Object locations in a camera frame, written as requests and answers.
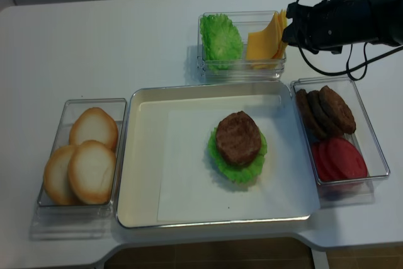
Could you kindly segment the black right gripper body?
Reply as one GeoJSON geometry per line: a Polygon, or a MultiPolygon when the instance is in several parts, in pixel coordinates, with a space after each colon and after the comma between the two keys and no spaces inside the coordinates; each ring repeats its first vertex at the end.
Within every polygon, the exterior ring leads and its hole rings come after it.
{"type": "Polygon", "coordinates": [[[292,22],[284,29],[282,42],[313,54],[339,54],[344,45],[378,41],[369,0],[323,0],[315,6],[291,3],[286,17],[292,22]]]}

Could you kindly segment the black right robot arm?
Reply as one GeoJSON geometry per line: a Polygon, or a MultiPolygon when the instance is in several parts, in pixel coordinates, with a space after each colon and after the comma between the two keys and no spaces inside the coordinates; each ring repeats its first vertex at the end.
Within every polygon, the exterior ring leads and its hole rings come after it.
{"type": "Polygon", "coordinates": [[[295,1],[286,16],[292,23],[282,41],[313,54],[339,54],[355,43],[402,45],[402,0],[323,0],[314,6],[295,1]]]}

